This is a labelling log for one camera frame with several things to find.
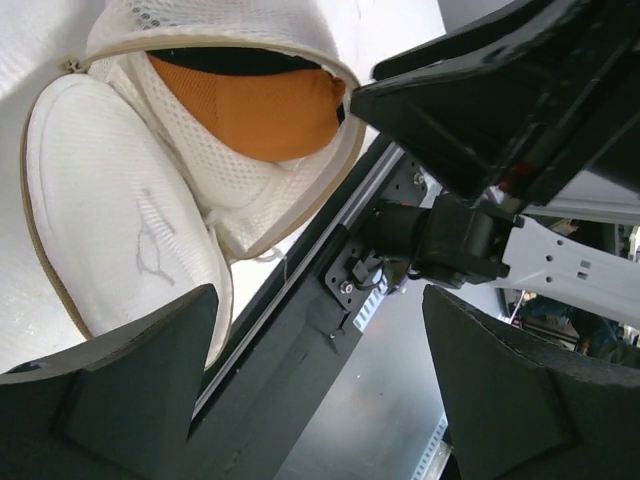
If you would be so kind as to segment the orange bra black trim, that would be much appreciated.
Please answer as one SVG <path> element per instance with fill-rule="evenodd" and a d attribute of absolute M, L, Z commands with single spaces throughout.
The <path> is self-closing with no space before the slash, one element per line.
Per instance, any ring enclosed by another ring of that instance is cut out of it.
<path fill-rule="evenodd" d="M 345 82 L 302 57 L 221 47 L 147 57 L 193 119 L 254 160 L 281 163 L 315 154 L 345 119 Z"/>

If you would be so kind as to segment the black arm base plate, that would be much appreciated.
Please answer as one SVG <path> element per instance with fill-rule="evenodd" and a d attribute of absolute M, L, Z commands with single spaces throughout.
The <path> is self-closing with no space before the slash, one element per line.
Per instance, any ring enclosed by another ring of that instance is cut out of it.
<path fill-rule="evenodd" d="M 411 250 L 411 215 L 420 212 L 428 193 L 418 163 L 402 155 L 367 200 L 324 273 L 324 284 L 341 311 L 339 329 L 358 314 L 371 291 L 386 283 L 390 265 L 405 262 Z"/>

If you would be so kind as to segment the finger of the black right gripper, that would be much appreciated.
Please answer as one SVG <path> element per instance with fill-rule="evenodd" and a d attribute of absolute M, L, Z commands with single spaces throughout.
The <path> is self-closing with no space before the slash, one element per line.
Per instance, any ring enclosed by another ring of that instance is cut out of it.
<path fill-rule="evenodd" d="M 515 1 L 373 77 L 351 112 L 466 201 L 543 206 L 584 171 L 639 188 L 635 1 Z"/>

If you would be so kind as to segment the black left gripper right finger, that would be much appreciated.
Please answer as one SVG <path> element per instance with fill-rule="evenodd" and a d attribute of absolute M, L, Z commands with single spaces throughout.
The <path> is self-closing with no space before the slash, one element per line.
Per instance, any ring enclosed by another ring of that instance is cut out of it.
<path fill-rule="evenodd" d="M 426 335 L 464 479 L 636 479 L 639 372 L 428 285 Z"/>

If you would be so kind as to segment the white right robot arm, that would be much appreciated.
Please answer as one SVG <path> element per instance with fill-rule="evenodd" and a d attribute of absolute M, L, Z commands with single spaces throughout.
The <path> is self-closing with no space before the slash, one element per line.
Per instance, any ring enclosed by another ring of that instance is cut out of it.
<path fill-rule="evenodd" d="M 361 233 L 413 278 L 534 291 L 639 322 L 639 267 L 525 215 L 578 174 L 639 187 L 639 5 L 514 1 L 379 62 L 351 112 L 444 189 L 385 201 Z"/>

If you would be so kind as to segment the white mesh laundry bag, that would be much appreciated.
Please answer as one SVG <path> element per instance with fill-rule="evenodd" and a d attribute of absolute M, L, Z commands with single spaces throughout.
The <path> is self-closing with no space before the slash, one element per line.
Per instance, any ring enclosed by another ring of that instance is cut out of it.
<path fill-rule="evenodd" d="M 191 117 L 147 57 L 218 47 L 302 57 L 342 79 L 345 119 L 330 144 L 281 163 L 239 154 Z M 107 2 L 85 59 L 35 101 L 21 150 L 32 243 L 79 332 L 95 338 L 211 284 L 216 361 L 232 325 L 232 265 L 275 250 L 356 162 L 358 84 L 314 1 Z"/>

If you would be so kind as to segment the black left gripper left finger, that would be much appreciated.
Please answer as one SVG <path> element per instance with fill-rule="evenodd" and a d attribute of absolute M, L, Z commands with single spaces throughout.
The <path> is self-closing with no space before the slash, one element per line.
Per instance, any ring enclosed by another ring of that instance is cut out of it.
<path fill-rule="evenodd" d="M 217 307 L 203 285 L 2 374 L 2 478 L 177 478 Z"/>

